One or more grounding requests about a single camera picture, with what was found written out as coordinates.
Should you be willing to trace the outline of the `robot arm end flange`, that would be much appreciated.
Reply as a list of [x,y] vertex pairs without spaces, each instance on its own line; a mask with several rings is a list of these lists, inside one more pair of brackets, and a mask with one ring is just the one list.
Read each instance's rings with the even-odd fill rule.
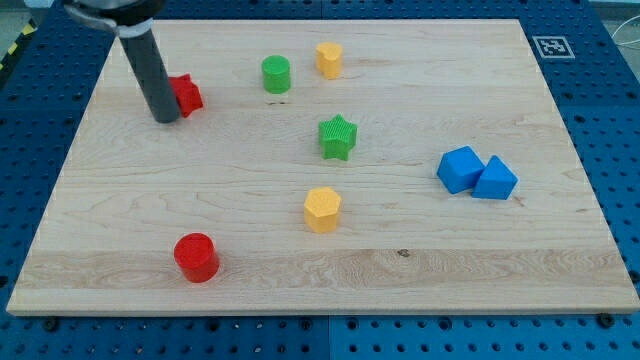
[[63,0],[67,14],[89,28],[130,38],[151,29],[166,0]]

